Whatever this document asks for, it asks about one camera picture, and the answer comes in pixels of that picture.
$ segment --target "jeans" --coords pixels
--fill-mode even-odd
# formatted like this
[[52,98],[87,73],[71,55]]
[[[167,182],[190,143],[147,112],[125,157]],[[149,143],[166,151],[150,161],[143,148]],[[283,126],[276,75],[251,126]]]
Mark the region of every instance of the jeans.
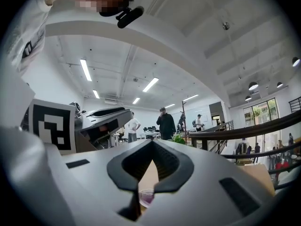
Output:
[[275,169],[275,158],[269,158],[269,170]]

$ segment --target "green plant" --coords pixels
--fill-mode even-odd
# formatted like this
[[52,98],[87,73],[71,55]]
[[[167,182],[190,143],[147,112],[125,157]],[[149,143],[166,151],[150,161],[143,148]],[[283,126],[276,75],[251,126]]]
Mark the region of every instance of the green plant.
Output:
[[274,99],[269,100],[269,101],[268,101],[268,104],[269,104],[269,108],[270,108],[270,109],[276,107],[276,103],[275,103],[275,100],[274,100]]
[[180,143],[180,144],[185,145],[185,140],[181,137],[180,134],[174,136],[173,139],[172,139],[172,141],[176,142],[176,143]]
[[255,117],[258,117],[261,115],[262,111],[260,108],[257,108],[257,107],[253,107],[253,113],[254,113],[254,116]]

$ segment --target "man in black jacket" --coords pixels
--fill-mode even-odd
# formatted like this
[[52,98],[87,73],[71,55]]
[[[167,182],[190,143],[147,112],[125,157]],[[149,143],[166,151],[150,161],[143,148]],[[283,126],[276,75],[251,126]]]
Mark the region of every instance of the man in black jacket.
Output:
[[[259,153],[260,152],[260,146],[258,145],[258,142],[256,142],[255,144],[255,153]],[[256,163],[258,162],[258,157],[254,157],[253,163],[255,163],[255,159],[256,159]]]
[[175,131],[174,119],[170,114],[166,113],[166,109],[163,107],[160,109],[160,116],[157,120],[157,125],[160,125],[161,138],[163,140],[170,140]]

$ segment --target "metal railing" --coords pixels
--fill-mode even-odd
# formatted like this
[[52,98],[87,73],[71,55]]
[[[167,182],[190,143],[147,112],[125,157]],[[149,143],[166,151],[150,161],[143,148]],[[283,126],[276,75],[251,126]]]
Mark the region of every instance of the metal railing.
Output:
[[299,97],[295,100],[289,101],[289,104],[290,104],[292,113],[296,112],[298,110],[301,110],[301,97]]
[[[218,147],[217,152],[220,154],[222,151],[223,147],[225,147],[225,141],[230,140],[230,139],[242,139],[242,138],[247,138],[247,137],[254,137],[254,136],[259,136],[259,135],[264,135],[268,134],[274,131],[278,131],[281,129],[285,129],[287,127],[290,127],[294,124],[297,124],[301,122],[301,110],[298,110],[290,115],[287,115],[285,117],[266,122],[264,124],[256,125],[256,126],[251,126],[247,128],[241,128],[241,129],[233,129],[233,130],[224,130],[224,131],[202,131],[202,132],[197,132],[197,133],[190,133],[191,137],[191,142],[192,146],[196,147],[196,141],[197,140],[202,140],[202,149],[203,150],[208,150],[207,141],[208,140],[216,140],[218,143],[210,149],[210,151],[213,151],[214,148]],[[223,157],[227,159],[247,159],[247,158],[257,158],[257,157],[263,157],[263,156],[270,156],[278,153],[284,153],[289,150],[293,150],[294,148],[297,148],[301,146],[301,141],[294,143],[289,146],[285,146],[282,148],[279,148],[277,150],[272,150],[268,152],[263,152],[263,153],[253,153],[253,154],[239,154],[239,155],[222,155]],[[281,169],[274,169],[274,170],[269,170],[269,174],[277,174],[283,171],[290,171],[296,167],[301,166],[301,162],[297,162],[293,165],[290,165],[289,167],[286,168],[281,168]],[[289,186],[291,183],[287,183],[286,185],[279,185],[275,187],[276,189],[283,188],[285,186]]]
[[[233,121],[229,121],[226,123],[223,123],[221,125],[211,127],[209,129],[200,131],[200,132],[191,132],[190,135],[200,135],[207,132],[220,132],[220,131],[226,131],[226,130],[233,130],[234,124]],[[208,142],[211,140],[202,140],[202,149],[208,151]],[[194,139],[194,137],[191,137],[191,142],[194,147],[197,147],[197,139]],[[216,144],[210,149],[210,152],[212,152],[215,149],[215,153],[220,154],[224,147],[227,146],[228,140],[216,140]]]

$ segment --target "table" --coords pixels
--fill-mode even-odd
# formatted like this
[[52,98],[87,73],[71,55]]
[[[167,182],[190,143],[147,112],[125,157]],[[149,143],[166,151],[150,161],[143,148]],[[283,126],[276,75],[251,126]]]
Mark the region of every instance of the table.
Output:
[[143,132],[140,134],[140,139],[142,139],[142,136],[144,135],[144,137],[146,138],[146,136],[155,136],[155,138],[157,138],[157,135],[159,135],[160,132]]

